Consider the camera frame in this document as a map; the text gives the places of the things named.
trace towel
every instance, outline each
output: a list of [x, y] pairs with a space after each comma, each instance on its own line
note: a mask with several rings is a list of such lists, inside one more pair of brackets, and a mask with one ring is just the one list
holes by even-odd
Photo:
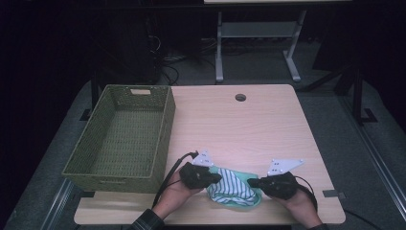
[[261, 189], [251, 188], [247, 180], [256, 174], [210, 167], [210, 173], [219, 173], [222, 179], [207, 188], [211, 200], [228, 207], [254, 207], [262, 198]]

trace wicker basket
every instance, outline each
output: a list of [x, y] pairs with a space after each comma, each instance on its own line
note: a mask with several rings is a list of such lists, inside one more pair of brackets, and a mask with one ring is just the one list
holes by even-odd
[[174, 112], [169, 86], [107, 85], [62, 175], [85, 191], [156, 193]]

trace hand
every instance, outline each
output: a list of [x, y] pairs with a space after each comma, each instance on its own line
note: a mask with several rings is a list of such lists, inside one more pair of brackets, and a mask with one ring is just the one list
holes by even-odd
[[189, 189], [180, 181], [179, 171], [176, 171], [168, 182], [167, 188], [152, 211], [161, 219], [180, 208], [189, 197], [201, 192], [203, 189]]
[[271, 198], [283, 205], [292, 214], [293, 218], [305, 228], [312, 228], [322, 224], [313, 203], [302, 190], [298, 189], [297, 193], [288, 200], [276, 197]]

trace controller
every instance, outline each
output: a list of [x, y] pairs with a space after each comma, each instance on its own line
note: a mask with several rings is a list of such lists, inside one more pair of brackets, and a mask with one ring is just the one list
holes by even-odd
[[317, 211], [316, 197], [308, 190], [307, 187], [299, 184], [291, 172], [266, 176], [262, 177], [261, 179], [250, 178], [247, 180], [247, 182], [251, 188], [262, 189], [267, 196], [273, 196], [284, 200], [288, 200], [289, 198], [293, 197], [297, 193], [298, 189], [300, 189], [308, 195]]
[[222, 176], [209, 172], [209, 167], [196, 166], [187, 162], [179, 171], [180, 180], [189, 189], [204, 189], [211, 184], [216, 184]]

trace desk grommet hole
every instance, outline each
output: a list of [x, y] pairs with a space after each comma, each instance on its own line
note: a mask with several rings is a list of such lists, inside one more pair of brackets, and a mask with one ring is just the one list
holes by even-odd
[[247, 97], [243, 94], [237, 94], [236, 95], [236, 100], [239, 102], [244, 102], [245, 100], [247, 100]]

